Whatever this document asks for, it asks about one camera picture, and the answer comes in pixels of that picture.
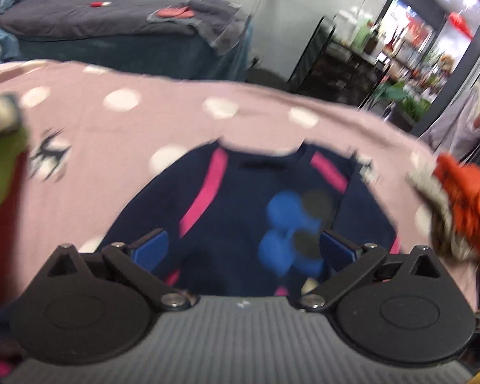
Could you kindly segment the navy cartoon mouse sweater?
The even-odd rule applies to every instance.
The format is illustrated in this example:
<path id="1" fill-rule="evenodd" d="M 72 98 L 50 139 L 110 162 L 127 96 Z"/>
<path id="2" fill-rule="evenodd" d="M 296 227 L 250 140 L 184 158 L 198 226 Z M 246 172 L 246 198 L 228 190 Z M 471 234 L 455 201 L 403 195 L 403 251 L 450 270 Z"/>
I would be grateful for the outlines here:
<path id="1" fill-rule="evenodd" d="M 286 156 L 191 150 L 121 211 L 104 244 L 132 243 L 162 229 L 150 272 L 180 290 L 211 296 L 292 296 L 323 280 L 323 231 L 388 251 L 395 227 L 364 183 L 361 166 L 304 143 Z"/>

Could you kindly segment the beige grey garment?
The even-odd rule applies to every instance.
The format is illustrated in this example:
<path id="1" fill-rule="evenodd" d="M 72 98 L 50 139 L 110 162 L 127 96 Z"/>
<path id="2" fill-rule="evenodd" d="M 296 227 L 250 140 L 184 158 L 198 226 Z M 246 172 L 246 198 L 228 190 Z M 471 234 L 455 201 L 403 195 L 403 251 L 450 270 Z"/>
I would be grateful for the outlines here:
<path id="1" fill-rule="evenodd" d="M 421 167 L 407 174 L 407 183 L 425 200 L 431 213 L 430 237 L 436 252 L 456 261 L 476 261 L 479 258 L 454 226 L 448 195 L 430 168 Z"/>

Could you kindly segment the pink polka dot bedspread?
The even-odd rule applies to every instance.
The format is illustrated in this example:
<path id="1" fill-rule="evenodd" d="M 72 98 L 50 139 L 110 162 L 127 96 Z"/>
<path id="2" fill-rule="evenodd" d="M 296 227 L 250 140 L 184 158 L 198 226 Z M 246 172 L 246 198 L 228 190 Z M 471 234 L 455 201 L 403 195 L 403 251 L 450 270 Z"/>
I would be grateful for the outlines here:
<path id="1" fill-rule="evenodd" d="M 61 149 L 22 186 L 8 278 L 28 286 L 53 249 L 91 250 L 126 203 L 176 159 L 211 140 L 283 155 L 302 142 L 372 165 L 368 183 L 401 250 L 430 241 L 430 214 L 407 174 L 431 166 L 427 145 L 362 111 L 238 82 L 177 81 L 78 62 L 0 65 L 0 94 L 17 94 L 29 145 Z"/>

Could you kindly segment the dark red folded garment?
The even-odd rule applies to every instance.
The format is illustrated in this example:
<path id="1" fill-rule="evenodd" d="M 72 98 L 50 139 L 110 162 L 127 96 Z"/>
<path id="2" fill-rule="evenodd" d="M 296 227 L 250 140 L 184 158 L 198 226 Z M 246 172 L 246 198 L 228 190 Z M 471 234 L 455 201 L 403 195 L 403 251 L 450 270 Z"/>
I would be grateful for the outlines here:
<path id="1" fill-rule="evenodd" d="M 0 205 L 0 305 L 14 292 L 13 258 L 20 224 L 20 203 L 26 179 L 28 153 L 22 152 L 15 162 L 7 195 Z"/>

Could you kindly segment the orange knit garment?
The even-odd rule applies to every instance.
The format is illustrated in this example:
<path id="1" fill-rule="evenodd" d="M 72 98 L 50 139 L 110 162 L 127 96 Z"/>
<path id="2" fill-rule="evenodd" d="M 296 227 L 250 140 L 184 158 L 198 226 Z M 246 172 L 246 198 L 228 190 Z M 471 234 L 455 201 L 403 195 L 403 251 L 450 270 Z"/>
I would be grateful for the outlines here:
<path id="1" fill-rule="evenodd" d="M 440 154 L 434 176 L 447 194 L 455 231 L 480 256 L 480 167 L 462 165 L 449 154 Z"/>

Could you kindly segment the black metal shelf rack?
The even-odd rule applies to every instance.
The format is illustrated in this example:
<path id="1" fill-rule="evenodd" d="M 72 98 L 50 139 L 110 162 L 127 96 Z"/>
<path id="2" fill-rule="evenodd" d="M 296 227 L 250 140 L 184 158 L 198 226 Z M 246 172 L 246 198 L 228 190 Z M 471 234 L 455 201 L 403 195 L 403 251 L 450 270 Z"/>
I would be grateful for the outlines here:
<path id="1" fill-rule="evenodd" d="M 388 73 L 388 66 L 335 40 L 335 23 L 322 17 L 309 38 L 287 90 L 362 108 Z"/>

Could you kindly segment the striped grey white garment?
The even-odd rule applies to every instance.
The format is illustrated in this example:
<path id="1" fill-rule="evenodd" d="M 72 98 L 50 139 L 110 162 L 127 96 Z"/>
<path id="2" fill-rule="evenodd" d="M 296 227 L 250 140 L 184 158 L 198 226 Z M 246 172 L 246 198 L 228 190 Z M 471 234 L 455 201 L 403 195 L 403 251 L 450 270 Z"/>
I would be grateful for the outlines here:
<path id="1" fill-rule="evenodd" d="M 17 97 L 12 93 L 0 94 L 0 136 L 19 130 L 22 115 Z"/>

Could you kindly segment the dark grey massage bed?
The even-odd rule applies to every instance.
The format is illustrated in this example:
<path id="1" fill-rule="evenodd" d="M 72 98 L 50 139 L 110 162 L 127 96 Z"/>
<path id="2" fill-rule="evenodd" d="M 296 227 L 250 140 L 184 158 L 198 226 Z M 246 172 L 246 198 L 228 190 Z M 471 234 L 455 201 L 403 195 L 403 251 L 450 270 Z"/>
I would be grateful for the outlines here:
<path id="1" fill-rule="evenodd" d="M 106 7 L 90 3 L 110 1 Z M 27 0 L 0 15 L 28 60 L 80 61 L 117 71 L 180 80 L 242 81 L 251 46 L 251 20 L 235 49 L 223 56 L 196 30 L 148 23 L 151 12 L 184 0 Z"/>

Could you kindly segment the grey towel on bed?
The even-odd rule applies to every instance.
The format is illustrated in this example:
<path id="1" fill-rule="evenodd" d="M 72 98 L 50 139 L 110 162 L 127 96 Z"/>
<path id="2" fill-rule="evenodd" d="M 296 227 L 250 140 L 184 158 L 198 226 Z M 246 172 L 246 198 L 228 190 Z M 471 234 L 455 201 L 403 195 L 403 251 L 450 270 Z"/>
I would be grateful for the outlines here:
<path id="1" fill-rule="evenodd" d="M 251 16 L 242 5 L 229 0 L 184 0 L 151 12 L 148 23 L 189 26 L 218 56 L 235 49 L 249 26 Z"/>

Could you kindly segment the red small item on bed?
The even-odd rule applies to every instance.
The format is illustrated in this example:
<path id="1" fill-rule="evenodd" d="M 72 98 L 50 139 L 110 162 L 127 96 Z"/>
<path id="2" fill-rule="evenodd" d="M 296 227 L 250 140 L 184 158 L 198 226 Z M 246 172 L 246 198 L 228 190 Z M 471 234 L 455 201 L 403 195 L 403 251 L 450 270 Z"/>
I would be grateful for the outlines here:
<path id="1" fill-rule="evenodd" d="M 99 7 L 106 7 L 110 6 L 112 2 L 110 1 L 98 1 L 98 2 L 92 2 L 90 3 L 90 7 L 92 8 L 99 8 Z"/>

